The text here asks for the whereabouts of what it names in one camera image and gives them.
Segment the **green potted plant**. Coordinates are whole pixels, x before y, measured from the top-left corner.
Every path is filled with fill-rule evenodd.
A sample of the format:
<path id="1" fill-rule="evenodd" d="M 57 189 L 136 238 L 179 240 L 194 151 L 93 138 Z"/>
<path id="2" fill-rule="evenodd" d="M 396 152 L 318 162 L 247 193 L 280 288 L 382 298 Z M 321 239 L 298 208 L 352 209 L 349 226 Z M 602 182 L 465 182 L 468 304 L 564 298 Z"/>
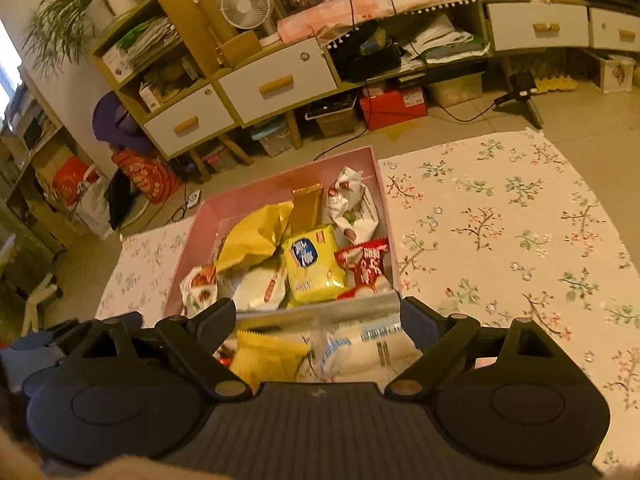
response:
<path id="1" fill-rule="evenodd" d="M 86 56 L 94 27 L 89 23 L 90 3 L 107 0 L 41 0 L 29 12 L 23 47 L 43 77 L 57 75 L 65 63 L 77 64 Z"/>

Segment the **pink silver cardboard box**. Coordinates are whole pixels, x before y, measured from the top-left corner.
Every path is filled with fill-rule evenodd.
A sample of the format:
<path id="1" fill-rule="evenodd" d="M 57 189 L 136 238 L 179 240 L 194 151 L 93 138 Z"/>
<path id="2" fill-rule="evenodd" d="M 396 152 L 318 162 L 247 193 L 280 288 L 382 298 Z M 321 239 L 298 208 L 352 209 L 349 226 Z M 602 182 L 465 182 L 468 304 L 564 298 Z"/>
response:
<path id="1" fill-rule="evenodd" d="M 336 155 L 206 200 L 194 217 L 165 316 L 188 310 L 182 285 L 217 285 L 239 328 L 346 321 L 395 311 L 399 276 L 372 148 Z M 224 286 L 231 288 L 225 294 Z"/>

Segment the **white nut snack packet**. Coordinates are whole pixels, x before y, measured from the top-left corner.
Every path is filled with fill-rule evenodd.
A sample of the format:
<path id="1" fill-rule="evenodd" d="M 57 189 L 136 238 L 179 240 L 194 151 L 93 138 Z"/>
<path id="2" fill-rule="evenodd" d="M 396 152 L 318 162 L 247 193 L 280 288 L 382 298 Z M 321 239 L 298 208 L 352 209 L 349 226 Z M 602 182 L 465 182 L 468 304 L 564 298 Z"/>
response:
<path id="1" fill-rule="evenodd" d="M 180 283 L 184 315 L 194 318 L 217 300 L 217 271 L 213 263 L 196 266 Z"/>

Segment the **small yellow snack bag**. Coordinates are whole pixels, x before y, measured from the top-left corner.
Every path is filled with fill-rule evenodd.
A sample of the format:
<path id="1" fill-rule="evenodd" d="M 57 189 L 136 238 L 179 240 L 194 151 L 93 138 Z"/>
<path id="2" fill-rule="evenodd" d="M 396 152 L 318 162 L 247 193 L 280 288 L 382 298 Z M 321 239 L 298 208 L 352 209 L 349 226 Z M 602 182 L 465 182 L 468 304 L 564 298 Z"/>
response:
<path id="1" fill-rule="evenodd" d="M 264 382 L 294 382 L 300 364 L 311 352 L 302 338 L 283 338 L 238 330 L 229 370 L 257 391 Z"/>

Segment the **red white candy packet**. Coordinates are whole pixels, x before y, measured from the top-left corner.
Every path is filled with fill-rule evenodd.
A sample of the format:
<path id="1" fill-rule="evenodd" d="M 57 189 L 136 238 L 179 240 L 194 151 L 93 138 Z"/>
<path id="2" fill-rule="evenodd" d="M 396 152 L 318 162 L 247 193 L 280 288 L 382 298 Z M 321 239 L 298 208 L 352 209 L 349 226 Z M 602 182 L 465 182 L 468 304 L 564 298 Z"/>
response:
<path id="1" fill-rule="evenodd" d="M 346 273 L 346 289 L 338 299 L 370 297 L 392 290 L 385 274 L 385 259 L 390 251 L 387 238 L 340 249 L 334 254 L 337 264 Z"/>

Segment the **clear white rice cake packet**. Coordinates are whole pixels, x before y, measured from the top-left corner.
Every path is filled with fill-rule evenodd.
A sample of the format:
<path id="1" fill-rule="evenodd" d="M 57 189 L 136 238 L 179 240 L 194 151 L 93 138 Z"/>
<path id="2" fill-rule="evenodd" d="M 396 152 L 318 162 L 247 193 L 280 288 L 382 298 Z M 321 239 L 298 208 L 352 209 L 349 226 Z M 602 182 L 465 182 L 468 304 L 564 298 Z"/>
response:
<path id="1" fill-rule="evenodd" d="M 386 386 L 422 356 L 398 315 L 332 325 L 308 339 L 299 382 L 375 382 Z"/>

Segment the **yellow snack bag plain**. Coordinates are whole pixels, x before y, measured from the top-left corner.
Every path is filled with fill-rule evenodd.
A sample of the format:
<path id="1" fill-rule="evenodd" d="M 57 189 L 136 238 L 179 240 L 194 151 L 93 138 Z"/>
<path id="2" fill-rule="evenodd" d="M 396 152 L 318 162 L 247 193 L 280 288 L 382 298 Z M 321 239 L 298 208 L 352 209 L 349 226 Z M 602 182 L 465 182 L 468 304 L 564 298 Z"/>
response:
<path id="1" fill-rule="evenodd" d="M 216 269 L 245 271 L 272 257 L 288 228 L 292 200 L 253 211 L 232 228 L 218 252 Z"/>

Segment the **orange biscuit packet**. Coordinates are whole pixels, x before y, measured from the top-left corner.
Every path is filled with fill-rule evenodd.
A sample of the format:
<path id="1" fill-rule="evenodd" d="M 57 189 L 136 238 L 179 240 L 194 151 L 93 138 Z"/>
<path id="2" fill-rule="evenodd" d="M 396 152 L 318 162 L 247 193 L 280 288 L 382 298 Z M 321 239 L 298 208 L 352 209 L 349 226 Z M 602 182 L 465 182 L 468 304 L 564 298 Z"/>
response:
<path id="1" fill-rule="evenodd" d="M 321 182 L 296 188 L 292 192 L 293 210 L 291 216 L 291 234 L 307 232 L 320 222 L 320 203 L 323 192 Z"/>

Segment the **red storage box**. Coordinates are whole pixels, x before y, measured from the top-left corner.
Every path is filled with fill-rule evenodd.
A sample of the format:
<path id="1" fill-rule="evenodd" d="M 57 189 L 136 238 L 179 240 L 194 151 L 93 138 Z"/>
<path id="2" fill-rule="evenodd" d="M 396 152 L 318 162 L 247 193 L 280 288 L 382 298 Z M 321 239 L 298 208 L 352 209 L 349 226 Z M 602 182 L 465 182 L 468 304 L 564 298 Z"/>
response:
<path id="1" fill-rule="evenodd" d="M 409 120 L 426 117 L 428 109 L 421 88 L 392 89 L 359 98 L 363 118 L 370 131 L 380 130 Z"/>

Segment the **clear plastic storage bin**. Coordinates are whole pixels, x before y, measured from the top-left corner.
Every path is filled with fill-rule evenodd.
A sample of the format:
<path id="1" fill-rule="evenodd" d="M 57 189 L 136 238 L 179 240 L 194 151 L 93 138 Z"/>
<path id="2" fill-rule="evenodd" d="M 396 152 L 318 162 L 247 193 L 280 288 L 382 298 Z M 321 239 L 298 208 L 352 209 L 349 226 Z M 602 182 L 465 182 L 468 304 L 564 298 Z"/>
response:
<path id="1" fill-rule="evenodd" d="M 350 94 L 314 102 L 305 114 L 307 122 L 315 122 L 326 138 L 353 133 L 360 124 L 357 99 Z"/>

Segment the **white desk fan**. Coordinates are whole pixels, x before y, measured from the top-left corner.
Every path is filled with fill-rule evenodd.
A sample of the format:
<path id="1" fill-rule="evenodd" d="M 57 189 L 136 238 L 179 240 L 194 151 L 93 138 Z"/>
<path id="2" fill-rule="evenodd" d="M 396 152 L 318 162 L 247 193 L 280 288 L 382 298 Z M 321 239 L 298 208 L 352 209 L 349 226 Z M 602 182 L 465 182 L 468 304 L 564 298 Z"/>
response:
<path id="1" fill-rule="evenodd" d="M 270 19 L 272 0 L 220 0 L 220 10 L 227 22 L 237 29 L 260 27 Z"/>

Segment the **white pecan snack packet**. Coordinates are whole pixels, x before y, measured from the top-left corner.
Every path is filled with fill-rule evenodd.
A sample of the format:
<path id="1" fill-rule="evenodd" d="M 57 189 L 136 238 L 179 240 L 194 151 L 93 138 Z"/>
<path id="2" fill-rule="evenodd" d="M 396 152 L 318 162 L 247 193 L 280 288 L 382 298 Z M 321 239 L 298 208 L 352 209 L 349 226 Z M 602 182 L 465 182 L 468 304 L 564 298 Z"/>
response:
<path id="1" fill-rule="evenodd" d="M 345 166 L 326 193 L 324 211 L 341 236 L 352 245 L 372 240 L 380 221 L 362 176 L 362 171 Z"/>

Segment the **floral tablecloth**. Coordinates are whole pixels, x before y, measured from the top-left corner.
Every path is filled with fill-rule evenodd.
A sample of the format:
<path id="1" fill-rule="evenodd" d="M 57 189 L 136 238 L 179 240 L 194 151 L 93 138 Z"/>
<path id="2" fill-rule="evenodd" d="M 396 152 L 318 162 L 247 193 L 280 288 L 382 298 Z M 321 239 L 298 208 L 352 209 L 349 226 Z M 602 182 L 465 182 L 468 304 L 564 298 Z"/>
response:
<path id="1" fill-rule="evenodd" d="M 378 164 L 399 290 L 486 326 L 536 321 L 601 389 L 604 472 L 639 461 L 639 272 L 542 134 L 478 136 Z"/>

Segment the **yellow cracker bag blue logo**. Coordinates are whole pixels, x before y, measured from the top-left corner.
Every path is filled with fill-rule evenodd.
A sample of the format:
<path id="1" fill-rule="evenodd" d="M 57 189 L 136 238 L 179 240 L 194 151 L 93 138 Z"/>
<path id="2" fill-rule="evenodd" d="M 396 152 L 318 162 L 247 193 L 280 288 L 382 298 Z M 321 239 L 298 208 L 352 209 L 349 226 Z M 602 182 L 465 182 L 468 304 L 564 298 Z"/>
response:
<path id="1" fill-rule="evenodd" d="M 294 304 L 330 301 L 346 289 L 346 273 L 337 264 L 332 226 L 318 226 L 288 237 L 281 244 Z"/>

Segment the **purple plush toy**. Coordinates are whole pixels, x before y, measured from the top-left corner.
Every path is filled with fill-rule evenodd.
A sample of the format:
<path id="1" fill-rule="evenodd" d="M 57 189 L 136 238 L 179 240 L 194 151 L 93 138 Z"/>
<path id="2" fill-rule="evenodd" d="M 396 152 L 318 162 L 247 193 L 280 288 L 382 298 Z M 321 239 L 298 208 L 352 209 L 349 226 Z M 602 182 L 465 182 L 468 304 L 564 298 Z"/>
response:
<path id="1" fill-rule="evenodd" d="M 114 91 L 107 92 L 96 103 L 92 114 L 92 131 L 98 141 L 140 153 L 150 152 L 154 148 Z"/>

